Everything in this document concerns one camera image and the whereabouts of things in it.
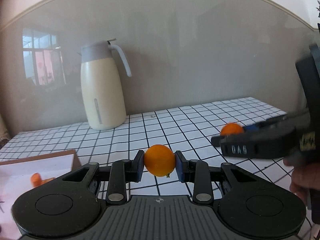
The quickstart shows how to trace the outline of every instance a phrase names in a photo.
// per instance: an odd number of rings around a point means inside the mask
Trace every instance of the hand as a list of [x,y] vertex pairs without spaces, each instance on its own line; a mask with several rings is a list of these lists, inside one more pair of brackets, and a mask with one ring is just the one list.
[[[290,166],[287,159],[283,159],[286,166]],[[307,204],[307,190],[320,190],[320,163],[311,163],[303,167],[295,167],[291,175],[290,191],[295,193]]]

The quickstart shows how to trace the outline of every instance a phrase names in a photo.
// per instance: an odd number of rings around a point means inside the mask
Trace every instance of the yellow label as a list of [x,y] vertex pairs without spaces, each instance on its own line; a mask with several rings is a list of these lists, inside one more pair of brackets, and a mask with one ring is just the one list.
[[300,139],[300,150],[301,151],[310,151],[316,149],[315,143],[315,132],[305,133]]

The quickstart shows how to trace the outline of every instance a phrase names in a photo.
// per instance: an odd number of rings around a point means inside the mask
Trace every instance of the cream-colored jug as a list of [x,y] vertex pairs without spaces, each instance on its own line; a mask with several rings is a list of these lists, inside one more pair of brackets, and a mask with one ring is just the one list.
[[111,50],[117,50],[128,77],[131,70],[122,49],[110,41],[97,42],[81,48],[81,89],[89,125],[108,130],[125,121],[122,87]]

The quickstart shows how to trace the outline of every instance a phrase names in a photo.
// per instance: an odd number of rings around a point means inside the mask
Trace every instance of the jug body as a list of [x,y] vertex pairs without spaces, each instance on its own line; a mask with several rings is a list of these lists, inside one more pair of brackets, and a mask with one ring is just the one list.
[[120,77],[112,57],[82,62],[81,89],[88,122],[93,129],[108,130],[125,121]]

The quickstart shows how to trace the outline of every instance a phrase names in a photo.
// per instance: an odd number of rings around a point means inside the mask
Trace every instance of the gray wall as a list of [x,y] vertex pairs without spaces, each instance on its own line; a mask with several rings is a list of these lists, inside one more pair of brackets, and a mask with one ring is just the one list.
[[[26,81],[23,28],[58,34],[66,85]],[[0,112],[12,134],[86,121],[78,52],[112,38],[132,70],[114,54],[128,114],[247,96],[293,111],[304,105],[294,63],[313,36],[261,0],[55,0],[2,33]]]

